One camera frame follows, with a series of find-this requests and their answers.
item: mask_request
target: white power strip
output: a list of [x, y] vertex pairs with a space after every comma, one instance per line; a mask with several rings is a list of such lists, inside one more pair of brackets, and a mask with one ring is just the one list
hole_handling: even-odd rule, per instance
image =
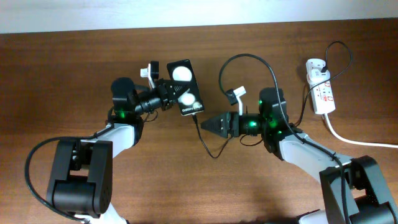
[[[306, 62], [307, 81], [310, 84], [310, 88], [330, 78], [329, 70], [324, 73], [321, 72], [325, 64], [326, 62], [324, 60], [317, 58], [312, 58]], [[336, 109], [330, 81], [316, 86], [311, 90], [311, 96], [316, 114], [326, 114]]]
[[[327, 70], [325, 72], [321, 72], [322, 68], [325, 66], [326, 62], [322, 59], [310, 59], [306, 62], [305, 66], [307, 68], [307, 81], [310, 84], [310, 88], [313, 86], [324, 82], [330, 78], [330, 72]], [[378, 147], [392, 147], [398, 148], [397, 145], [393, 144], [381, 144], [381, 143], [370, 143], [370, 142], [358, 142], [352, 141], [349, 139], [345, 139], [338, 135], [335, 130], [331, 127], [330, 120], [328, 117], [328, 113], [331, 113], [336, 109], [335, 99], [333, 97], [333, 93], [331, 91], [330, 81], [325, 83], [321, 83], [316, 86], [313, 90], [311, 90], [313, 108], [316, 114], [322, 114], [323, 118], [326, 121], [326, 124], [336, 138], [351, 144], [357, 144], [361, 146], [378, 146]]]

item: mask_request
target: power strip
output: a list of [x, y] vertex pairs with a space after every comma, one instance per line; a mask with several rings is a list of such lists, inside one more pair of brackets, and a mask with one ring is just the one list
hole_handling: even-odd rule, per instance
[[[310, 88], [330, 78], [329, 70], [321, 72], [326, 62], [322, 59], [307, 60], [307, 81]], [[311, 90], [313, 109], [316, 114], [327, 114], [336, 109], [335, 99], [331, 91], [330, 81], [322, 83]]]

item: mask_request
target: black cable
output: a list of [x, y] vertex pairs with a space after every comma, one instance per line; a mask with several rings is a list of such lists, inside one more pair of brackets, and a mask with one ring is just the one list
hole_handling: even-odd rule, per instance
[[[112, 115], [112, 111], [113, 111], [113, 107], [108, 111], [108, 122], [111, 121], [111, 115]], [[55, 138], [50, 138], [47, 140], [44, 140], [40, 143], [38, 143], [38, 145], [36, 145], [29, 153], [29, 155], [26, 158], [26, 162], [25, 162], [25, 181], [26, 181], [26, 185], [27, 188], [30, 190], [30, 192], [32, 193], [32, 195], [40, 202], [42, 203], [44, 206], [46, 206], [47, 208], [49, 208], [51, 211], [65, 217], [65, 218], [69, 218], [73, 221], [78, 221], [78, 222], [84, 222], [84, 224], [90, 224], [90, 220], [86, 219], [86, 218], [77, 218], [74, 217], [71, 214], [68, 214], [66, 212], [63, 212], [57, 208], [55, 208], [53, 205], [51, 205], [48, 201], [46, 201], [44, 198], [42, 198], [39, 193], [37, 193], [36, 189], [34, 189], [33, 185], [32, 185], [32, 181], [30, 180], [30, 174], [29, 174], [29, 167], [30, 167], [30, 162], [32, 160], [32, 157], [34, 155], [34, 153], [40, 149], [42, 146], [44, 146], [47, 143], [53, 142], [53, 141], [64, 141], [64, 140], [76, 140], [76, 141], [80, 141], [80, 140], [90, 140], [90, 139], [94, 139], [94, 138], [98, 138], [100, 137], [102, 134], [107, 133], [109, 130], [114, 128], [114, 124], [111, 123], [111, 126], [98, 132], [98, 133], [94, 133], [92, 136], [87, 136], [87, 137], [71, 137], [71, 136], [65, 136], [65, 137], [55, 137]]]
[[[154, 112], [156, 112], [155, 118], [153, 118], [153, 119], [151, 119], [151, 120], [148, 120], [149, 115], [153, 114]], [[144, 119], [144, 123], [155, 121], [155, 120], [157, 119], [158, 115], [159, 115], [159, 113], [157, 112], [157, 110], [155, 110], [155, 111], [153, 111], [153, 112], [151, 112], [151, 113], [147, 113], [147, 116], [146, 116], [145, 119]]]
[[348, 209], [347, 209], [347, 201], [346, 201], [346, 185], [345, 185], [344, 167], [343, 167], [342, 163], [340, 162], [340, 160], [339, 160], [333, 153], [331, 153], [331, 152], [328, 151], [327, 149], [325, 149], [325, 148], [323, 148], [323, 147], [321, 147], [321, 146], [319, 146], [319, 145], [317, 145], [317, 144], [314, 144], [314, 143], [312, 143], [312, 142], [310, 142], [310, 141], [307, 141], [307, 140], [304, 139], [304, 138], [301, 138], [296, 132], [293, 131], [292, 127], [290, 127], [289, 122], [287, 121], [286, 115], [285, 115], [285, 113], [284, 113], [284, 111], [283, 111], [283, 108], [282, 108], [282, 102], [280, 101], [278, 83], [277, 83], [277, 80], [276, 80], [275, 73], [274, 73], [274, 71], [272, 70], [271, 66], [270, 66], [264, 59], [262, 59], [262, 58], [260, 58], [260, 57], [258, 57], [258, 56], [256, 56], [256, 55], [253, 55], [253, 54], [238, 54], [238, 55], [235, 55], [235, 56], [231, 57], [230, 59], [228, 59], [228, 60], [225, 62], [225, 64], [223, 65], [223, 67], [221, 68], [221, 70], [220, 70], [220, 76], [219, 76], [219, 80], [218, 80], [218, 81], [219, 81], [219, 84], [220, 84], [220, 89], [221, 89], [221, 91], [226, 95], [226, 93], [224, 92], [224, 89], [222, 89], [222, 85], [221, 85], [221, 74], [222, 74], [223, 69], [225, 68], [225, 66], [227, 66], [227, 64], [230, 63], [230, 61], [232, 61], [232, 60], [234, 60], [234, 59], [236, 59], [236, 58], [240, 58], [240, 57], [251, 57], [251, 58], [257, 59], [257, 60], [259, 60], [260, 62], [262, 62], [262, 63], [268, 68], [268, 70], [270, 71], [270, 73], [271, 73], [271, 75], [272, 75], [272, 79], [273, 79], [273, 81], [274, 81], [275, 92], [276, 92], [276, 94], [277, 94], [279, 109], [280, 109], [280, 111], [282, 112], [282, 118], [283, 118], [283, 120], [284, 120], [284, 122], [285, 122], [285, 125], [286, 125], [287, 128], [289, 129], [289, 131], [290, 131], [298, 140], [302, 141], [302, 142], [305, 143], [305, 144], [309, 144], [310, 146], [319, 149], [321, 152], [323, 152], [323, 153], [325, 153], [326, 155], [330, 156], [330, 157], [331, 157], [333, 160], [335, 160], [336, 163], [339, 165], [339, 167], [340, 167], [340, 178], [341, 178], [341, 201], [342, 201], [342, 204], [343, 204], [344, 218], [345, 218], [346, 224], [350, 224], [349, 216], [348, 216]]
[[262, 143], [262, 141], [263, 141], [263, 140], [261, 139], [261, 140], [260, 140], [259, 142], [257, 142], [257, 143], [248, 145], [248, 144], [245, 144], [245, 143], [242, 142], [242, 140], [243, 140], [246, 136], [247, 136], [247, 134], [245, 134], [244, 136], [242, 136], [241, 139], [239, 140], [239, 142], [240, 142], [243, 146], [248, 146], [248, 147], [257, 146], [258, 144]]
[[336, 78], [337, 76], [341, 75], [342, 73], [344, 73], [344, 72], [348, 69], [348, 67], [351, 65], [351, 63], [352, 63], [352, 61], [353, 61], [353, 53], [352, 53], [352, 51], [347, 47], [347, 45], [344, 44], [342, 41], [339, 41], [339, 40], [333, 41], [331, 44], [329, 44], [329, 46], [328, 46], [328, 47], [326, 48], [326, 50], [325, 50], [325, 66], [322, 68], [322, 72], [325, 72], [325, 71], [328, 69], [328, 50], [329, 50], [329, 48], [330, 48], [333, 44], [341, 44], [342, 46], [344, 46], [344, 47], [347, 49], [347, 51], [348, 51], [348, 53], [349, 53], [349, 63], [348, 63], [348, 65], [347, 65], [347, 67], [344, 68], [339, 74], [337, 74], [337, 75], [335, 75], [335, 76], [329, 78], [328, 80], [325, 80], [325, 81], [323, 81], [323, 82], [320, 82], [320, 83], [316, 84], [315, 86], [313, 86], [312, 88], [310, 88], [310, 90], [308, 91], [308, 93], [307, 93], [307, 95], [305, 96], [305, 99], [304, 99], [304, 101], [303, 101], [303, 105], [302, 105], [300, 117], [299, 117], [299, 119], [297, 120], [297, 122], [294, 124], [296, 127], [299, 126], [299, 125], [301, 124], [302, 120], [303, 120], [305, 104], [306, 104], [306, 102], [307, 102], [308, 96], [309, 96], [310, 93], [311, 93], [311, 90], [313, 90], [313, 89], [314, 89], [315, 87], [317, 87], [318, 85], [321, 85], [322, 83], [325, 83], [325, 82], [327, 82], [327, 81], [330, 81], [330, 80]]
[[207, 153], [209, 154], [209, 156], [210, 156], [211, 158], [213, 158], [213, 159], [219, 158], [219, 156], [221, 155], [221, 153], [224, 151], [225, 146], [229, 143], [229, 140], [231, 140], [233, 137], [232, 137], [232, 136], [229, 137], [229, 139], [227, 139], [227, 140], [225, 141], [225, 143], [222, 145], [221, 151], [218, 153], [218, 155], [217, 155], [217, 156], [213, 156], [212, 153], [210, 152], [210, 150], [207, 148], [206, 143], [205, 143], [204, 140], [201, 138], [201, 134], [200, 134], [199, 126], [198, 126], [198, 118], [197, 118], [197, 116], [196, 116], [195, 114], [192, 115], [192, 119], [193, 119], [193, 122], [195, 122], [195, 125], [196, 125], [196, 127], [197, 127], [199, 139], [200, 139], [201, 143], [203, 144], [203, 146], [205, 147], [205, 149], [206, 149]]

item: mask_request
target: wooden table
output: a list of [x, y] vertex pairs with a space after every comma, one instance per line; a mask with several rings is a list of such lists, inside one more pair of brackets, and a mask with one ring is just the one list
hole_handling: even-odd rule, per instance
[[[346, 42], [354, 53], [353, 65], [332, 84], [334, 128], [350, 139], [398, 144], [397, 19], [0, 35], [0, 223], [74, 223], [33, 198], [23, 166], [44, 139], [102, 129], [115, 78], [146, 85], [139, 69], [149, 61], [160, 61], [160, 76], [168, 79], [166, 64], [189, 58], [206, 106], [198, 115], [204, 121], [236, 110], [218, 88], [218, 72], [231, 56], [252, 53], [271, 64], [295, 121], [305, 62], [324, 58], [332, 40]], [[336, 46], [329, 58], [335, 74], [348, 54]], [[231, 63], [223, 83], [226, 89], [246, 87], [250, 113], [257, 111], [260, 90], [272, 86], [266, 67], [251, 58]], [[375, 158], [398, 200], [397, 149], [343, 143], [308, 105], [301, 128], [337, 152]], [[216, 152], [224, 139], [202, 133]], [[31, 164], [43, 196], [54, 152], [55, 143], [45, 146]], [[139, 144], [114, 159], [113, 171], [112, 203], [131, 223], [238, 223], [324, 207], [320, 186], [262, 145], [244, 147], [235, 139], [218, 160], [208, 157], [191, 117], [182, 117], [177, 106], [145, 125]]]

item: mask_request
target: white background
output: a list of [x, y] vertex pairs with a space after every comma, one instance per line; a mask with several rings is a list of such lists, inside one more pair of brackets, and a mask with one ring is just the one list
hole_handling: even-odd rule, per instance
[[0, 0], [0, 33], [398, 17], [398, 0]]

